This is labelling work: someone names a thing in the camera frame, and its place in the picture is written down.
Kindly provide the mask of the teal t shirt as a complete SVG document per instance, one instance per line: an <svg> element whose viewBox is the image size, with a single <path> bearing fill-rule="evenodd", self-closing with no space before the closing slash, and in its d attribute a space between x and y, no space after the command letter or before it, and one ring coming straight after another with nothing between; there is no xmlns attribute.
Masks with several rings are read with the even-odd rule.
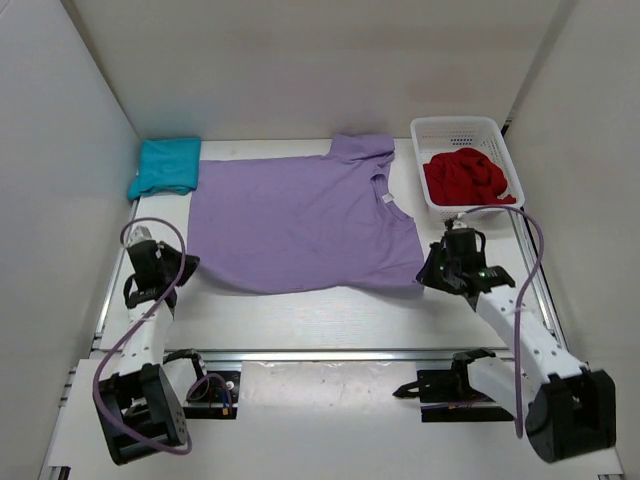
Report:
<svg viewBox="0 0 640 480"><path fill-rule="evenodd" d="M200 153L201 139L198 137L144 140L128 199L134 201L166 192L186 195L195 190Z"/></svg>

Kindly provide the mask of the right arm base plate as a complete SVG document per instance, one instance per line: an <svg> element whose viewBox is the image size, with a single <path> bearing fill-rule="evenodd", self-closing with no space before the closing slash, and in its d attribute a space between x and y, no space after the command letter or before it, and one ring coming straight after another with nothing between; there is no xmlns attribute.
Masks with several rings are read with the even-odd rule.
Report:
<svg viewBox="0 0 640 480"><path fill-rule="evenodd" d="M474 390L460 390L449 370L418 370L421 422L512 422L513 417L491 399Z"/></svg>

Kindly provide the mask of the white plastic basket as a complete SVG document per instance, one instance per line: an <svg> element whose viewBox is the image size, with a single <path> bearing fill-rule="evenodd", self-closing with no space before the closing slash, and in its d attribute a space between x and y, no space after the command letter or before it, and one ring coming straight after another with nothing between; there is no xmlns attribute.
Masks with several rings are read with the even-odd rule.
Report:
<svg viewBox="0 0 640 480"><path fill-rule="evenodd" d="M482 206L481 217L499 205L520 208L525 195L497 123L484 116L416 118L410 133L429 215L453 218Z"/></svg>

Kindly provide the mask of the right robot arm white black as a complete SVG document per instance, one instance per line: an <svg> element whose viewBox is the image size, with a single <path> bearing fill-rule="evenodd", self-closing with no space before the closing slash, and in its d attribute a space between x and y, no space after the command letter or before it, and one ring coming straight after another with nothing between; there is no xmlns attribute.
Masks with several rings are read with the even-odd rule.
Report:
<svg viewBox="0 0 640 480"><path fill-rule="evenodd" d="M422 411L446 411L492 401L508 413L535 453L547 463L615 446L616 392L613 379L569 353L519 303L513 278L489 266L486 237L449 220L440 241L430 246L417 281L463 297L472 311L504 341L510 362L487 348L454 354L447 370L418 372L394 397L417 398Z"/></svg>

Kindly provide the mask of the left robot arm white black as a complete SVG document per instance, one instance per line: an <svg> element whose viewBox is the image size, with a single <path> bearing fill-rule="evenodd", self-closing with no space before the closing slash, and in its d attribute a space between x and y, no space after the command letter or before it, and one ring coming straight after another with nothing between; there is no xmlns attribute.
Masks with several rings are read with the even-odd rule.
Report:
<svg viewBox="0 0 640 480"><path fill-rule="evenodd" d="M187 450L189 433L183 404L194 383L204 376L201 357L193 350L165 352L178 295L171 282L179 272L181 253L164 242L139 240L127 246L134 269L124 286L125 306L132 324L161 299L116 350L111 375L98 381L94 399L112 461L124 465L158 450L123 429L128 428L171 452Z"/></svg>

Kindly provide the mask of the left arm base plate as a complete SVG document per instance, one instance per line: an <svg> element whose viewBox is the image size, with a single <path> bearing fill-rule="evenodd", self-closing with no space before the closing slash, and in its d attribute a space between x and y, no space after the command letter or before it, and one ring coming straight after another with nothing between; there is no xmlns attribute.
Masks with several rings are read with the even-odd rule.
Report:
<svg viewBox="0 0 640 480"><path fill-rule="evenodd" d="M223 378L226 387L216 379L208 379L199 386L184 404L188 420L236 420L241 389L241 364L239 362L206 362L206 372Z"/></svg>

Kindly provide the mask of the red t shirt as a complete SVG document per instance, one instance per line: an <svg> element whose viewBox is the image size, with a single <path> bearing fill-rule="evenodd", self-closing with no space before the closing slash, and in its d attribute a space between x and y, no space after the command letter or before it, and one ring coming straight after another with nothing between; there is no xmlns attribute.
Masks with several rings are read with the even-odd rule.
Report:
<svg viewBox="0 0 640 480"><path fill-rule="evenodd" d="M439 153L423 165L431 201L439 206L515 204L503 171L473 148Z"/></svg>

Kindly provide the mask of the purple t shirt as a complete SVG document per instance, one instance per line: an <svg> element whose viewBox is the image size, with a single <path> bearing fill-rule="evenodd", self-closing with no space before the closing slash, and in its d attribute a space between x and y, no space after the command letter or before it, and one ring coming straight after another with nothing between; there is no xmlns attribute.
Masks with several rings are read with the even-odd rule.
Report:
<svg viewBox="0 0 640 480"><path fill-rule="evenodd" d="M389 190L386 134L337 135L325 155L204 161L188 251L243 291L405 289L424 263L412 217Z"/></svg>

